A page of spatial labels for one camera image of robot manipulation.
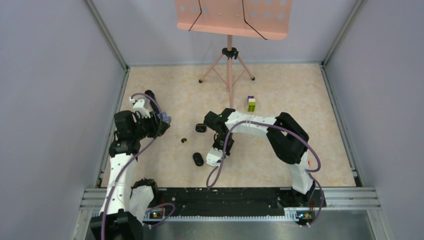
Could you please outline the black earbud charging case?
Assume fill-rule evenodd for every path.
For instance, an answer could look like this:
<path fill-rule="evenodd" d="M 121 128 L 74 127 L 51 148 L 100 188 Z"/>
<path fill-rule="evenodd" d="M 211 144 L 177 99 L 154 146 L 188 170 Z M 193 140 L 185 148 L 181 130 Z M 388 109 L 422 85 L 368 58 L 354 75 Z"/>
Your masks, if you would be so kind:
<path fill-rule="evenodd" d="M 205 133 L 207 131 L 207 126 L 202 123 L 198 123 L 195 125 L 195 131 L 198 133 Z"/>

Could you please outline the grey blue oval case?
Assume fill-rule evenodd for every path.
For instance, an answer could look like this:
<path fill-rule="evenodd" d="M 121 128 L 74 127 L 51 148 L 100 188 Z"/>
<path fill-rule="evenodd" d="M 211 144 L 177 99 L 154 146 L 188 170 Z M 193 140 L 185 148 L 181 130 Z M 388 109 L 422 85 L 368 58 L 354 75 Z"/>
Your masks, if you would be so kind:
<path fill-rule="evenodd" d="M 169 115 L 167 115 L 166 112 L 159 113 L 157 116 L 162 122 L 168 125 L 171 124 L 172 118 Z"/>

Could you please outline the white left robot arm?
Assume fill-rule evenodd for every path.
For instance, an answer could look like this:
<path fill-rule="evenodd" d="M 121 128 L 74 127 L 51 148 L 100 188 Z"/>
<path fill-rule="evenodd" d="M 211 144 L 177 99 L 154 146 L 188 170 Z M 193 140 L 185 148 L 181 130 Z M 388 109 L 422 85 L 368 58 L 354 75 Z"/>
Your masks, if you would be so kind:
<path fill-rule="evenodd" d="M 170 127 L 165 112 L 124 110 L 114 115 L 116 130 L 109 147 L 110 173 L 106 196 L 99 215 L 92 217 L 89 227 L 96 240 L 141 240 L 143 218 L 148 207 L 160 202 L 158 186 L 153 179 L 142 179 L 132 186 L 138 156 L 146 147 L 141 140 L 155 140 Z"/>

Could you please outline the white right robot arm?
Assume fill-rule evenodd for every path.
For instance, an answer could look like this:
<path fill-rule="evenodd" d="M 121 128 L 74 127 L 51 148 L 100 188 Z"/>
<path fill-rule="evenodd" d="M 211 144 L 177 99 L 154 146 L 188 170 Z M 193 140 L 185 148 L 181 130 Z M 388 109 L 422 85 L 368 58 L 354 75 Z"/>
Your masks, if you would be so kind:
<path fill-rule="evenodd" d="M 314 198 L 314 180 L 308 161 L 309 135 L 286 112 L 275 117 L 263 117 L 225 108 L 220 114 L 212 111 L 204 117 L 204 125 L 215 131 L 216 138 L 206 155 L 206 163 L 220 171 L 222 160 L 230 155 L 234 144 L 233 134 L 241 133 L 266 138 L 278 159 L 288 165 L 292 180 L 293 200 L 307 206 Z"/>

